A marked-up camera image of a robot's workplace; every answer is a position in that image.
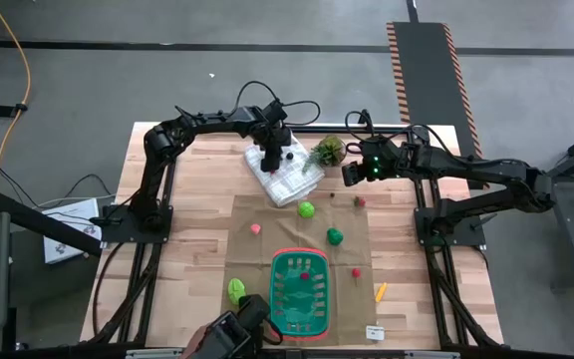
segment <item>yellow cable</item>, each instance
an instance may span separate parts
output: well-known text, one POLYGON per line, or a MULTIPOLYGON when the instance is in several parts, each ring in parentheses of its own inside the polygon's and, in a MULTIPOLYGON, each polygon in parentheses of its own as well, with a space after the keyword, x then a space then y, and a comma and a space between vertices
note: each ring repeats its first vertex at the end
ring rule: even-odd
MULTIPOLYGON (((23 105, 27 105, 28 95, 30 94, 30 87, 32 84, 32 77, 30 76, 30 66, 28 65, 28 59, 26 59, 26 54, 24 54, 24 50, 21 48, 21 45, 19 45, 19 41, 17 41, 17 37, 12 32, 12 29, 10 29, 10 26, 8 26, 6 19, 4 18, 3 15, 1 15, 1 13, 0 13, 0 20, 4 24, 4 26, 6 27, 6 30, 8 30, 8 34, 10 34, 10 37, 15 42, 15 45, 17 45, 17 49, 19 50, 19 54, 21 55, 21 59, 24 61, 24 66, 26 67, 26 78, 27 78, 26 93, 24 94, 24 99, 21 101, 21 103, 23 105)), ((1 157, 4 153, 4 150, 6 149, 6 142, 8 141, 8 136, 10 135, 12 129, 15 127, 15 124, 17 124, 17 121, 19 120, 20 117, 21 117, 21 110, 17 110, 17 114, 15 115, 15 118, 10 123, 8 130, 6 131, 6 135, 4 135, 4 139, 1 141, 0 161, 1 161, 1 157)))

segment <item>gray floor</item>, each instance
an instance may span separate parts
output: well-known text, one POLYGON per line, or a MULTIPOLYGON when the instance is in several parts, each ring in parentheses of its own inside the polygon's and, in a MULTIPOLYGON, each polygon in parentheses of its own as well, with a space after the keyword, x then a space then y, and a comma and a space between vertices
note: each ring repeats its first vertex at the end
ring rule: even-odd
MULTIPOLYGON (((421 20, 450 26, 456 46, 574 48, 574 1, 418 0, 418 6, 421 20)), ((404 0, 0 0, 0 7, 21 38, 80 41, 386 45, 384 23, 408 18, 404 0)), ((239 86, 251 79, 266 81, 285 101, 319 101, 327 122, 362 108, 378 122, 399 121, 387 54, 27 54, 31 111, 15 129, 3 166, 36 200, 61 196, 87 173, 116 188, 133 122, 169 119, 175 104, 191 111, 229 109, 239 86)), ((460 62, 486 157, 516 157, 549 169, 574 143, 574 58, 460 62)), ((17 53, 0 50, 0 102, 19 101, 24 86, 17 53)), ((260 90, 244 100, 265 101, 260 90)), ((294 109, 290 119, 310 115, 294 109)), ((0 139, 6 126, 0 120, 0 139)), ((2 180, 0 188, 12 193, 2 180)), ((94 183, 77 192, 101 193, 94 183)), ((552 213, 506 212, 484 232, 506 343, 574 354, 574 290, 553 294, 548 288, 574 273, 570 246, 552 213)), ((24 307, 21 339, 34 346, 76 342, 89 292, 86 287, 24 307)))

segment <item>cardboard sheet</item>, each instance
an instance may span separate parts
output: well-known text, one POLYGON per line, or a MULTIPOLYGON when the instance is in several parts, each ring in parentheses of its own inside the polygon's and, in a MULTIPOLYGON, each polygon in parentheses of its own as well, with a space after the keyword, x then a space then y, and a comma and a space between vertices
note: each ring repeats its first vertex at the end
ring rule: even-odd
POLYGON ((265 196, 239 195, 234 200, 225 257, 221 310, 237 308, 227 296, 227 284, 238 278, 247 294, 257 293, 269 302, 271 263, 274 253, 286 247, 309 247, 324 251, 330 265, 330 322, 324 339, 313 342, 285 342, 293 346, 371 344, 365 336, 367 325, 376 325, 374 281, 369 246, 367 212, 355 207, 348 195, 315 196, 307 199, 316 208, 313 218, 302 218, 297 204, 277 208, 265 196), (258 235, 250 230, 261 225, 258 235), (327 241, 327 229, 343 232, 339 246, 327 241), (360 268, 356 280, 352 269, 360 268))

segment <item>wooden table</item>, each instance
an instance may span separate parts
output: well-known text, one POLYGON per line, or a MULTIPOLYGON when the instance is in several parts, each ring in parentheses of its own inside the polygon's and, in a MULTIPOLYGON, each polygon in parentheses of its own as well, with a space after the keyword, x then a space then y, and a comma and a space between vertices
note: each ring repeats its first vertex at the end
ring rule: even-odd
MULTIPOLYGON (((119 202, 139 187, 145 162, 144 133, 153 125, 135 123, 119 184, 119 202)), ((449 149, 458 154, 454 128, 433 128, 449 149)), ((322 137, 324 135, 297 134, 307 148, 315 146, 322 137)), ((340 138, 353 140, 349 135, 340 135, 340 138)), ((263 194, 242 155, 250 143, 249 139, 242 140, 233 134, 201 135, 178 157, 171 199, 172 233, 160 260, 147 346, 185 346, 196 328, 220 314, 223 264, 234 197, 263 194)), ((437 144, 437 141, 432 139, 431 143, 437 144)), ((355 157, 347 157, 345 162, 354 160, 355 157)), ((378 324, 387 330, 386 340, 373 346, 351 348, 438 348, 427 263, 413 225, 416 197, 412 182, 389 179, 345 187, 340 169, 327 171, 317 191, 354 193, 366 198, 374 290, 382 282, 389 283, 376 309, 378 324)), ((440 179, 439 188, 443 197, 469 196, 463 179, 440 179)), ((126 295, 135 247, 124 245, 103 280, 99 297, 101 326, 126 295)), ((487 333, 501 342, 493 293, 482 257, 471 248, 454 247, 452 251, 462 301, 487 333)), ((108 250, 104 252, 99 268, 108 253, 108 250)), ((91 308, 88 308, 82 339, 92 337, 91 308)), ((445 311, 449 333, 455 340, 448 305, 445 311)), ((139 316, 134 315, 133 330, 138 326, 138 319, 139 316)))

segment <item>potted plant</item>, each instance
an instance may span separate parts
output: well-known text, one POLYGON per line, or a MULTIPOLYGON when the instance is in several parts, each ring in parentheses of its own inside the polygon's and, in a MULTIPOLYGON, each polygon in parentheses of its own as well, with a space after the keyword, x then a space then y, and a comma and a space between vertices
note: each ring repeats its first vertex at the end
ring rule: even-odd
POLYGON ((303 167, 305 173, 312 164, 321 167, 332 167, 339 165, 347 155, 345 143, 334 135, 328 135, 309 154, 309 159, 303 167))

